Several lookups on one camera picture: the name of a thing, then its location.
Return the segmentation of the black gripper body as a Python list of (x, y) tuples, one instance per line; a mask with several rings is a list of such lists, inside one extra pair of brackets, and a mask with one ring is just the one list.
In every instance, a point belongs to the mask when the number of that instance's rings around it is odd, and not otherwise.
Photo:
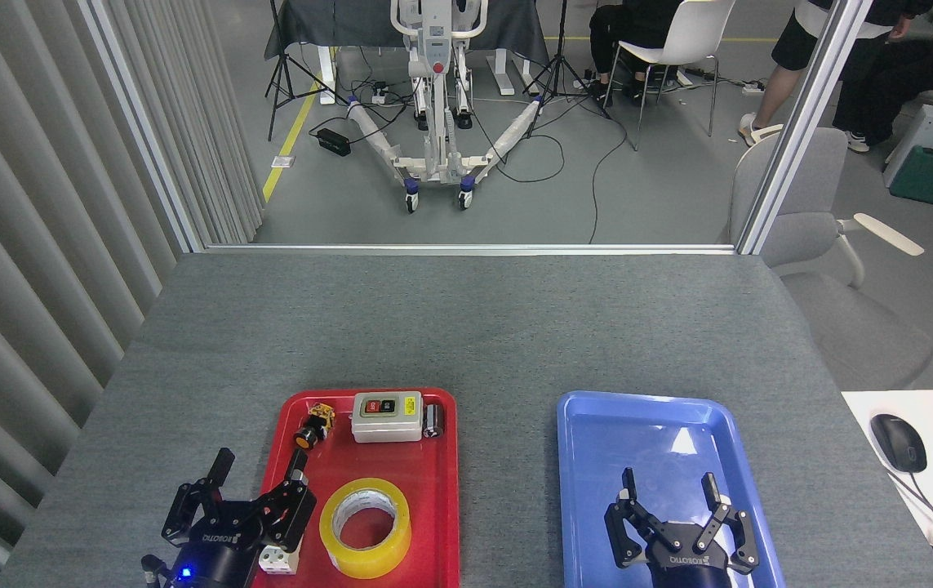
[(167, 587), (250, 587), (264, 529), (246, 516), (220, 516), (215, 523), (201, 518), (195, 524), (169, 516), (162, 536), (180, 548)]
[(732, 586), (727, 554), (716, 542), (709, 543), (706, 551), (686, 544), (676, 552), (656, 542), (649, 544), (644, 554), (653, 587)]

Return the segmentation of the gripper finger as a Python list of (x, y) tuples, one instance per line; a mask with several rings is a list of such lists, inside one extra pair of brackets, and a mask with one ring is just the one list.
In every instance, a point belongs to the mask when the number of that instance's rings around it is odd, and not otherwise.
[(202, 510), (205, 524), (216, 526), (220, 521), (220, 488), (235, 461), (234, 453), (220, 448), (206, 476), (196, 483), (184, 483), (176, 490), (169, 513), (162, 526), (162, 536), (171, 545), (182, 546), (189, 542), (193, 521), (198, 510)]
[[(753, 539), (754, 531), (751, 516), (745, 510), (735, 509), (730, 502), (724, 501), (717, 486), (715, 474), (706, 472), (701, 479), (704, 490), (706, 506), (711, 511), (711, 517), (702, 526), (699, 536), (693, 542), (693, 551), (697, 555), (711, 554), (717, 533), (726, 524), (731, 530), (735, 550), (730, 555), (724, 555), (722, 562), (717, 558), (718, 567), (730, 568), (735, 572), (753, 572), (760, 565), (760, 557), (756, 548), (749, 546), (749, 539)], [(713, 565), (715, 559), (709, 555), (709, 564)]]
[(254, 500), (253, 515), (260, 521), (261, 545), (292, 552), (300, 544), (317, 498), (307, 487), (305, 467), (309, 455), (297, 449), (291, 455), (283, 480)]
[(652, 547), (659, 543), (671, 552), (675, 551), (675, 540), (670, 536), (668, 522), (661, 521), (638, 502), (633, 469), (625, 468), (620, 479), (623, 484), (622, 491), (604, 514), (615, 565), (627, 568), (644, 555), (641, 545), (628, 537), (625, 528), (627, 523), (633, 525), (646, 546)]

